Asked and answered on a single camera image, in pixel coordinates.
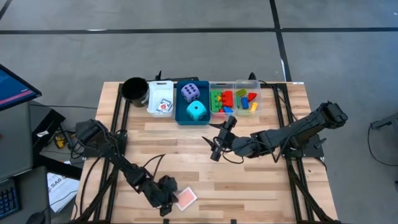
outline wooden tabletop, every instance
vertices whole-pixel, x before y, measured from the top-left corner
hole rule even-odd
[[[96,119],[110,128],[113,117],[118,82],[104,83],[99,100]],[[310,112],[305,86],[288,83],[289,98],[293,113],[298,119]],[[278,117],[274,94],[271,89],[262,89],[262,110],[259,116],[237,116],[238,123],[233,129],[237,136],[278,129]],[[121,103],[118,128],[121,125],[124,101]],[[212,118],[211,123],[220,123],[222,119]],[[281,159],[274,163],[271,156],[244,160],[244,164],[231,164],[220,159],[210,159],[210,147],[201,138],[211,139],[218,129],[210,126],[179,126],[174,117],[153,118],[144,108],[130,107],[127,123],[128,145],[126,158],[140,166],[151,157],[167,154],[159,167],[158,180],[163,175],[175,177],[180,190],[191,187],[198,200],[184,212],[173,206],[172,213],[165,216],[171,223],[229,223],[237,219],[238,223],[295,223],[292,196],[286,163]],[[233,153],[228,159],[240,161]],[[95,159],[85,162],[79,192],[76,198],[80,204],[81,188],[88,169]],[[157,161],[148,166],[154,171]],[[319,206],[332,218],[337,218],[331,196],[325,168],[315,159],[303,160],[308,188]],[[100,184],[103,159],[91,175],[84,196],[85,209],[97,194]],[[136,194],[119,173],[112,223],[161,223],[159,211],[152,208],[143,194]],[[299,193],[302,216],[306,218],[303,197]],[[101,218],[105,217],[108,194],[105,195]]]

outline gray carpet floor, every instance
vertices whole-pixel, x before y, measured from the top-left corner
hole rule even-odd
[[[6,0],[0,0],[2,6]],[[394,0],[275,0],[282,28],[398,27]],[[0,30],[274,27],[267,0],[13,0]],[[282,33],[292,81],[305,82],[312,109],[339,103],[349,120],[325,130],[324,150],[339,219],[397,223],[398,167],[369,154],[370,122],[398,112],[398,32]],[[42,91],[45,105],[96,106],[105,81],[130,77],[284,81],[274,32],[1,35],[0,63]],[[59,108],[67,126],[94,110]],[[389,126],[371,131],[376,157],[398,164]],[[68,156],[48,152],[49,157]],[[73,204],[53,214],[70,218]]]

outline computer monitor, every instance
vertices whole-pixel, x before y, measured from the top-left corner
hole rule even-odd
[[[0,111],[39,96],[39,90],[0,64]]]

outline purple die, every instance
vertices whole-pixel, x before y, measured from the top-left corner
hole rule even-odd
[[[200,96],[198,87],[192,83],[186,84],[184,87],[182,87],[181,94],[188,103],[199,99]]]

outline red playing card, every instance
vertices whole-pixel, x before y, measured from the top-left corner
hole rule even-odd
[[[190,204],[192,204],[198,197],[193,193],[190,187],[187,187],[181,193],[177,195],[178,202],[177,207],[184,211]]]

